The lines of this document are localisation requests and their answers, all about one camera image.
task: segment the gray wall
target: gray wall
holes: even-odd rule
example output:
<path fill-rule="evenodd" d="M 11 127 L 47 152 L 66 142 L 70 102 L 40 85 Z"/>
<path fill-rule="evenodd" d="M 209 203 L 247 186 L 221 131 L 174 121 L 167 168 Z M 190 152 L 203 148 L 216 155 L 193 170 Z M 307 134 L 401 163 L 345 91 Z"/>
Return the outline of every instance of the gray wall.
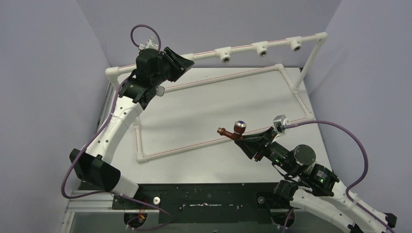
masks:
<path fill-rule="evenodd" d="M 365 145 L 369 173 L 353 191 L 396 214 L 396 232 L 412 222 L 411 9 L 410 0 L 343 0 L 305 81 L 317 118 L 347 126 Z M 337 129 L 321 131 L 333 169 L 352 183 L 360 150 Z"/>
<path fill-rule="evenodd" d="M 82 11 L 113 66 L 132 64 L 137 48 L 130 41 L 136 24 L 154 27 L 163 42 L 179 54 L 197 53 L 227 46 L 248 45 L 298 35 L 323 32 L 341 0 L 78 0 Z M 135 31 L 137 42 L 152 35 Z M 274 48 L 259 58 L 255 52 L 234 54 L 231 65 L 265 66 L 283 63 L 303 66 L 313 45 L 293 53 Z M 196 62 L 197 66 L 221 65 L 219 59 Z"/>
<path fill-rule="evenodd" d="M 96 130 L 108 62 L 75 0 L 2 1 L 0 22 L 0 232 L 57 232 L 69 153 Z"/>

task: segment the screw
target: screw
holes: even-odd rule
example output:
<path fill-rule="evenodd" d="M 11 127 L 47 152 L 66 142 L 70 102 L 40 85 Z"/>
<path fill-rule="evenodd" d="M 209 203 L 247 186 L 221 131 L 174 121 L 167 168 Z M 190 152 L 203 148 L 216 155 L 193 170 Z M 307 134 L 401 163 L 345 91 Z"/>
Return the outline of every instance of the screw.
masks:
<path fill-rule="evenodd" d="M 264 198 L 264 197 L 259 197 L 259 198 L 257 199 L 257 202 L 258 202 L 259 204 L 264 204 L 264 203 L 265 203 L 265 198 Z"/>

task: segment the brown pipe fitting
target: brown pipe fitting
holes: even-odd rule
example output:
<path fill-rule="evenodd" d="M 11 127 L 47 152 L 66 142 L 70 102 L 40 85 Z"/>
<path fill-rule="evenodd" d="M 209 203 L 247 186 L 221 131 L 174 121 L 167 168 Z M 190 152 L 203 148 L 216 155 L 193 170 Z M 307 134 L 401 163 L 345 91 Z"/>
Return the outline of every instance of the brown pipe fitting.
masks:
<path fill-rule="evenodd" d="M 242 139 L 242 134 L 246 130 L 246 123 L 241 120 L 235 122 L 235 126 L 233 127 L 233 133 L 227 131 L 225 128 L 218 128 L 218 134 L 222 136 L 226 136 L 232 140 Z"/>

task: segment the white table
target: white table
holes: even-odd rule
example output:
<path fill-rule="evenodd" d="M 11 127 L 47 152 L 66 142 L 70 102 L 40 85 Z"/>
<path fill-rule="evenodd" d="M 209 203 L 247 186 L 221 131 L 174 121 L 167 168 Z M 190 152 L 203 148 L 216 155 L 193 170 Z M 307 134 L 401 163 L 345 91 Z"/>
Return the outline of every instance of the white table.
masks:
<path fill-rule="evenodd" d="M 164 87 L 209 79 L 256 68 L 193 68 L 176 83 Z M 298 68 L 286 69 L 294 81 Z M 299 94 L 311 110 L 304 84 Z M 270 127 L 277 115 L 289 120 L 304 115 L 279 71 L 262 73 L 155 97 L 140 115 L 143 149 L 154 153 L 217 139 L 218 127 L 233 131 L 236 120 L 248 124 L 246 131 Z M 289 150 L 299 144 L 311 146 L 318 163 L 331 169 L 317 125 L 291 129 L 278 142 Z M 137 145 L 133 127 L 115 152 L 112 165 L 136 183 L 255 183 L 278 182 L 282 177 L 263 158 L 249 160 L 233 142 L 152 160 L 136 161 Z"/>

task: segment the wire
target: wire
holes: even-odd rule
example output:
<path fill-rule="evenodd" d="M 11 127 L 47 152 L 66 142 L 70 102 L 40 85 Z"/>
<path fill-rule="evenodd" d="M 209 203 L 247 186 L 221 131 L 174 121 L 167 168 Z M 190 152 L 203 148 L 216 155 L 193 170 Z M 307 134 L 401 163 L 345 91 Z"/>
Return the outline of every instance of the wire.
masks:
<path fill-rule="evenodd" d="M 96 139 L 96 137 L 99 136 L 99 134 L 100 134 L 100 133 L 106 128 L 106 126 L 109 124 L 110 119 L 111 119 L 110 115 L 113 114 L 114 111 L 115 111 L 115 109 L 116 109 L 117 96 L 119 95 L 120 89 L 121 89 L 121 87 L 126 83 L 126 81 L 127 81 L 130 77 L 132 77 L 134 74 L 135 74 L 135 71 L 132 71 L 132 73 L 130 74 L 130 76 L 127 77 L 125 80 L 123 80 L 123 82 L 120 83 L 120 85 L 119 85 L 118 88 L 116 89 L 116 92 L 115 92 L 115 95 L 114 95 L 115 98 L 114 98 L 114 100 L 113 100 L 112 108 L 110 109 L 110 112 L 109 112 L 109 115 L 108 115 L 106 121 L 104 121 L 103 125 L 99 128 L 99 130 L 97 130 L 97 132 L 92 136 L 92 138 L 85 144 L 85 146 L 80 150 L 80 152 L 77 154 L 76 158 L 75 158 L 75 159 L 73 160 L 73 162 L 71 163 L 69 169 L 67 170 L 67 172 L 66 172 L 66 174 L 65 174 L 65 176 L 64 176 L 64 178 L 63 178 L 62 186 L 61 186 L 61 189 L 60 189 L 63 197 L 65 197 L 65 198 L 67 198 L 67 199 L 75 199 L 75 198 L 86 197 L 86 196 L 89 196 L 89 195 L 92 195 L 92 194 L 96 194 L 96 193 L 104 193 L 104 192 L 105 192 L 105 191 L 93 191 L 93 192 L 90 192 L 90 193 L 80 194 L 80 195 L 77 195 L 77 196 L 69 196 L 69 195 L 66 194 L 65 188 L 66 188 L 66 183 L 67 183 L 67 180 L 68 180 L 68 178 L 69 178 L 69 175 L 70 175 L 71 171 L 73 171 L 74 166 L 76 166 L 76 164 L 77 164 L 77 162 L 79 161 L 80 157 L 85 153 L 85 151 L 87 150 L 87 147 L 90 146 L 90 144 L 94 141 L 94 139 Z M 163 223 L 163 224 L 158 225 L 158 226 L 155 226 L 155 227 L 153 227 L 153 228 L 140 229 L 140 230 L 139 230 L 139 229 L 134 229 L 134 230 L 136 230 L 136 231 L 148 231 L 148 230 L 158 229 L 158 228 L 164 227 L 164 226 L 166 226 L 166 225 L 168 225 L 169 223 L 172 222 L 172 218 L 173 218 L 172 215 L 169 214 L 167 211 L 165 211 L 165 210 L 163 210 L 163 209 L 161 209 L 161 208 L 159 208 L 159 207 L 157 207 L 157 206 L 154 206 L 154 205 L 151 205 L 151 204 L 148 204 L 148 203 L 144 203 L 144 202 L 142 202 L 142 201 L 139 201 L 139 200 L 136 200 L 136 199 L 133 199 L 133 198 L 124 196 L 124 195 L 121 195 L 121 197 L 124 198 L 124 199 L 130 200 L 130 201 L 133 201 L 133 202 L 136 202 L 136 203 L 139 203 L 139 204 L 142 204 L 142 205 L 145 205 L 145 206 L 148 206 L 148 207 L 152 207 L 152 208 L 154 208 L 154 209 L 157 209 L 157 210 L 159 210 L 159 211 L 161 211 L 161 212 L 163 212 L 163 213 L 165 213 L 166 215 L 168 215 L 168 216 L 171 217 L 171 220 L 170 220 L 169 222 Z"/>
<path fill-rule="evenodd" d="M 293 124 L 293 125 L 286 125 L 285 129 L 291 129 L 291 128 L 295 128 L 301 125 L 308 125 L 308 124 L 325 124 L 325 125 L 331 125 L 334 126 L 342 131 L 344 131 L 345 133 L 347 133 L 355 142 L 356 144 L 359 146 L 361 152 L 362 152 L 362 156 L 363 156 L 363 161 L 364 161 L 364 166 L 363 166 L 363 172 L 362 175 L 355 181 L 353 182 L 351 185 L 349 185 L 346 190 L 346 196 L 353 202 L 354 199 L 349 195 L 349 190 L 353 187 L 355 187 L 357 184 L 359 184 L 365 177 L 366 174 L 368 173 L 368 169 L 369 169 L 369 161 L 368 161 L 368 155 L 366 154 L 366 150 L 365 147 L 362 145 L 361 141 L 352 133 L 350 132 L 347 128 L 330 122 L 330 121 L 325 121 L 325 120 L 310 120 L 310 121 L 306 121 L 306 122 L 301 122 L 301 123 L 297 123 L 297 124 Z M 376 219 L 378 222 L 380 222 L 384 227 L 386 227 L 386 229 L 388 229 L 391 233 L 395 233 L 392 228 L 390 228 L 384 221 L 382 221 L 380 218 L 378 218 L 376 215 L 374 215 L 372 212 L 370 212 L 368 209 L 366 209 L 363 205 L 361 205 L 359 202 L 356 203 L 356 205 L 361 208 L 363 211 L 367 212 L 370 216 L 372 216 L 374 219 Z"/>
<path fill-rule="evenodd" d="M 296 208 L 291 208 L 291 210 L 289 210 L 289 213 L 288 213 L 288 215 L 286 216 L 286 219 L 285 219 L 285 224 L 283 224 L 283 226 L 282 226 L 283 227 L 282 233 L 286 232 L 286 228 L 287 228 L 286 224 L 288 224 L 289 218 L 291 217 L 291 215 L 292 215 L 292 213 L 295 209 Z"/>
<path fill-rule="evenodd" d="M 150 29 L 150 30 L 156 35 L 156 37 L 157 37 L 157 41 L 159 42 L 159 46 L 157 47 L 157 50 L 160 51 L 161 46 L 162 46 L 162 42 L 160 41 L 160 36 L 159 36 L 159 34 L 156 32 L 156 30 L 155 30 L 154 28 L 152 28 L 151 26 L 146 25 L 146 24 L 138 24 L 138 25 L 134 26 L 134 27 L 132 28 L 132 30 L 130 31 L 130 39 L 132 40 L 132 43 L 133 43 L 136 47 L 139 48 L 139 45 L 135 42 L 135 40 L 134 40 L 134 38 L 133 38 L 133 32 L 136 30 L 136 28 L 148 28 L 148 29 Z"/>

